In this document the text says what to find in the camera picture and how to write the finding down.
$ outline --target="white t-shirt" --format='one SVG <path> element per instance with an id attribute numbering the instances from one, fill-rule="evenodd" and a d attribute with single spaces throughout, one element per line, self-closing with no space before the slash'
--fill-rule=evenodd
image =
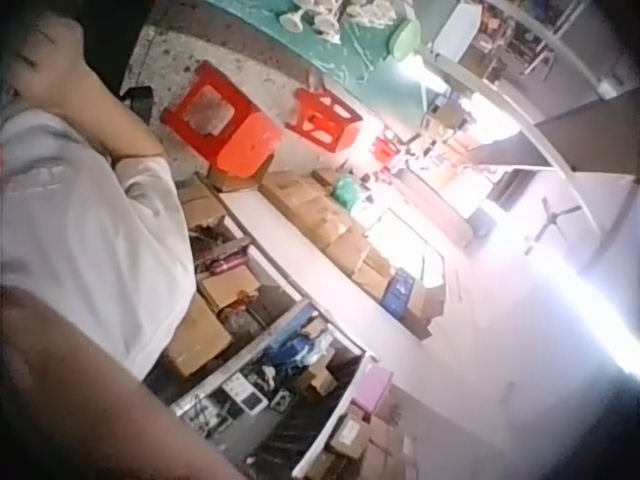
<path id="1" fill-rule="evenodd" d="M 195 292 L 167 162 L 123 160 L 114 173 L 69 125 L 37 110 L 4 122 L 0 148 L 2 284 L 37 295 L 144 377 Z"/>

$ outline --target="ceiling fan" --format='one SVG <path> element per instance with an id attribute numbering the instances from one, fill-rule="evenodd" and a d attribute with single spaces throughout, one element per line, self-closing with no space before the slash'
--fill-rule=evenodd
<path id="1" fill-rule="evenodd" d="M 526 256 L 530 255 L 531 252 L 533 252 L 533 249 L 536 247 L 538 243 L 540 243 L 540 240 L 542 240 L 542 237 L 544 237 L 545 233 L 547 233 L 547 230 L 550 227 L 556 227 L 560 236 L 564 239 L 565 242 L 568 242 L 567 236 L 564 234 L 564 232 L 560 228 L 560 225 L 558 225 L 558 220 L 561 217 L 564 217 L 566 215 L 571 215 L 572 213 L 576 213 L 582 210 L 582 207 L 576 205 L 575 207 L 562 210 L 561 212 L 554 212 L 551 210 L 551 204 L 549 203 L 549 199 L 547 197 L 542 197 L 542 208 L 544 209 L 544 213 L 547 220 L 542 225 L 542 227 L 540 227 L 538 234 L 533 238 L 533 240 L 530 240 L 529 246 L 524 252 Z"/>

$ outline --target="orange stool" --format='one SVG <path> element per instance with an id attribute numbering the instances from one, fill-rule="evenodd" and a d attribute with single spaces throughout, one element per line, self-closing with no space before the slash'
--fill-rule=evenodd
<path id="1" fill-rule="evenodd" d="M 233 107 L 233 116 L 217 135 L 202 134 L 185 114 L 207 88 Z M 200 154 L 210 165 L 240 178 L 249 178 L 280 144 L 281 130 L 229 78 L 209 62 L 196 69 L 196 79 L 175 109 L 165 109 L 162 123 Z"/>
<path id="2" fill-rule="evenodd" d="M 386 137 L 378 137 L 373 142 L 373 157 L 382 165 L 389 165 L 400 153 L 400 148 Z"/>
<path id="3" fill-rule="evenodd" d="M 346 102 L 328 90 L 312 93 L 298 88 L 299 103 L 295 124 L 287 128 L 328 152 L 349 148 L 360 132 L 362 117 Z"/>

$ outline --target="person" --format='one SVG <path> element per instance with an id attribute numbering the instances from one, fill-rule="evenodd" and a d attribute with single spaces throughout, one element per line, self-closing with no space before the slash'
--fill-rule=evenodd
<path id="1" fill-rule="evenodd" d="M 142 379 L 195 292 L 161 144 L 87 66 L 73 20 L 47 14 L 10 59 L 1 274 Z"/>
<path id="2" fill-rule="evenodd" d="M 188 232 L 162 146 L 82 50 L 46 15 L 7 72 L 3 475 L 239 480 L 139 381 L 195 292 Z"/>
<path id="3" fill-rule="evenodd" d="M 2 335 L 2 478 L 243 478 L 29 292 L 3 288 Z"/>

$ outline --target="cardboard box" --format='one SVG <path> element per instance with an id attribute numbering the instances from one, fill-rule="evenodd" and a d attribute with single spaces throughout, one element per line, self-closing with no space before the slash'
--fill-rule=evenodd
<path id="1" fill-rule="evenodd" d="M 395 388 L 394 385 L 391 385 L 391 388 L 374 412 L 376 417 L 389 426 L 397 425 L 398 421 L 398 399 L 395 394 Z"/>
<path id="2" fill-rule="evenodd" d="M 359 228 L 349 228 L 340 235 L 324 253 L 342 272 L 351 277 L 362 265 L 371 249 L 371 243 Z"/>
<path id="3" fill-rule="evenodd" d="M 380 480 L 404 480 L 406 475 L 405 468 L 401 458 L 387 456 Z"/>
<path id="4" fill-rule="evenodd" d="M 328 395 L 337 385 L 335 378 L 327 370 L 327 365 L 329 365 L 335 353 L 336 351 L 333 348 L 328 348 L 322 357 L 309 366 L 296 379 L 296 390 L 310 397 L 316 394 L 321 397 Z"/>
<path id="5" fill-rule="evenodd" d="M 358 480 L 379 480 L 386 463 L 386 452 L 369 443 L 362 457 Z"/>
<path id="6" fill-rule="evenodd" d="M 371 439 L 369 440 L 376 447 L 382 450 L 389 450 L 389 425 L 377 417 L 371 417 Z"/>
<path id="7" fill-rule="evenodd" d="M 326 188 L 316 182 L 313 175 L 303 175 L 300 179 L 309 187 L 310 190 L 316 192 L 317 195 L 322 196 L 329 194 Z"/>
<path id="8" fill-rule="evenodd" d="M 438 287 L 427 288 L 422 283 L 416 282 L 409 297 L 407 313 L 403 319 L 405 326 L 407 328 L 409 325 L 417 326 L 420 321 L 426 322 L 428 325 L 428 321 L 442 315 L 446 294 L 447 287 L 444 283 Z"/>
<path id="9" fill-rule="evenodd" d="M 309 398 L 326 397 L 338 382 L 326 368 L 305 370 L 294 383 L 296 391 Z"/>
<path id="10" fill-rule="evenodd" d="M 362 420 L 364 418 L 364 410 L 356 407 L 353 403 L 347 408 L 347 413 Z"/>
<path id="11" fill-rule="evenodd" d="M 307 470 L 306 478 L 308 480 L 323 480 L 335 459 L 336 456 L 333 453 L 323 450 L 311 464 L 309 470 Z"/>
<path id="12" fill-rule="evenodd" d="M 257 290 L 260 282 L 246 266 L 241 266 L 221 275 L 205 278 L 198 284 L 204 299 L 211 305 L 214 313 L 235 302 L 241 292 L 251 293 Z"/>
<path id="13" fill-rule="evenodd" d="M 464 119 L 466 111 L 457 100 L 447 100 L 442 107 L 430 115 L 431 119 L 444 128 L 457 130 Z"/>
<path id="14" fill-rule="evenodd" d="M 178 200 L 180 200 L 182 204 L 211 196 L 213 195 L 209 191 L 209 188 L 197 177 L 191 177 L 187 181 L 182 182 L 178 188 Z"/>
<path id="15" fill-rule="evenodd" d="M 402 458 L 404 452 L 404 433 L 394 427 L 387 429 L 387 452 L 394 457 Z"/>
<path id="16" fill-rule="evenodd" d="M 309 182 L 311 180 L 305 181 L 288 171 L 273 172 L 265 177 L 259 191 L 291 223 L 303 229 L 329 218 L 326 211 L 330 201 L 310 187 Z"/>
<path id="17" fill-rule="evenodd" d="M 431 338 L 431 330 L 429 330 L 430 324 L 431 320 L 423 320 L 412 315 L 405 316 L 402 320 L 404 328 L 409 330 L 414 337 L 421 341 Z"/>
<path id="18" fill-rule="evenodd" d="M 316 378 L 311 382 L 311 387 L 321 397 L 329 395 L 334 388 L 338 386 L 338 381 L 329 373 L 328 370 L 323 370 L 316 375 Z"/>
<path id="19" fill-rule="evenodd" d="M 231 342 L 231 335 L 196 293 L 166 353 L 176 370 L 186 377 L 220 354 Z"/>
<path id="20" fill-rule="evenodd" d="M 389 284 L 389 279 L 380 276 L 364 263 L 353 274 L 351 280 L 376 302 L 380 302 Z"/>
<path id="21" fill-rule="evenodd" d="M 369 253 L 364 257 L 364 264 L 387 280 L 391 280 L 393 277 L 394 268 L 391 262 L 384 258 L 374 247 L 371 247 Z"/>
<path id="22" fill-rule="evenodd" d="M 311 172 L 311 177 L 318 184 L 328 190 L 333 190 L 344 173 L 338 172 L 332 168 L 318 168 Z"/>
<path id="23" fill-rule="evenodd" d="M 227 214 L 222 204 L 213 196 L 183 203 L 182 211 L 188 229 L 200 225 L 214 225 Z"/>
<path id="24" fill-rule="evenodd" d="M 352 415 L 345 415 L 329 441 L 337 453 L 358 459 L 369 443 L 370 427 L 364 421 Z"/>
<path id="25" fill-rule="evenodd" d="M 327 322 L 322 318 L 316 317 L 304 327 L 300 333 L 304 333 L 312 340 L 317 338 L 321 333 L 327 329 Z"/>
<path id="26" fill-rule="evenodd" d="M 303 227 L 302 233 L 320 250 L 326 249 L 345 233 L 353 220 L 345 215 L 322 219 L 310 227 Z"/>
<path id="27" fill-rule="evenodd" d="M 219 170 L 215 167 L 209 168 L 207 174 L 207 182 L 216 187 L 221 192 L 235 192 L 238 190 L 254 189 L 262 183 L 264 176 L 269 171 L 273 163 L 273 155 L 260 165 L 260 168 L 249 178 L 240 178 L 229 175 L 227 172 Z"/>

